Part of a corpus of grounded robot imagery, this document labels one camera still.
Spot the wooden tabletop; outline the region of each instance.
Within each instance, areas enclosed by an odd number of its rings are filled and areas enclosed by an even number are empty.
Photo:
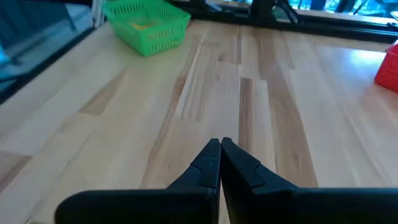
[[[106,24],[0,106],[0,223],[164,188],[225,136],[300,187],[397,186],[398,95],[373,84],[386,48],[194,21],[145,58]]]

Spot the glass panel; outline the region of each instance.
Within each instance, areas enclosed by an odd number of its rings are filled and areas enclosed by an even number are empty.
[[[0,0],[0,99],[18,77],[30,75],[33,68],[91,25],[91,9],[87,6]]]

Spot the red box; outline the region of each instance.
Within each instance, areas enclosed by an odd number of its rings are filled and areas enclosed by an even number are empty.
[[[374,82],[398,93],[398,40],[386,52]]]

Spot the black frame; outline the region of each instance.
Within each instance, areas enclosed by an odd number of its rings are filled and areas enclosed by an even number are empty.
[[[222,5],[213,7],[213,5],[207,3],[205,0],[189,0],[189,2],[169,0],[169,3],[189,12],[192,15],[192,19],[388,44],[398,39],[397,24],[379,24],[374,22],[299,15],[290,7],[287,0],[253,0],[252,6],[249,9]],[[278,21],[272,15],[274,7],[282,8],[289,18],[289,21]]]

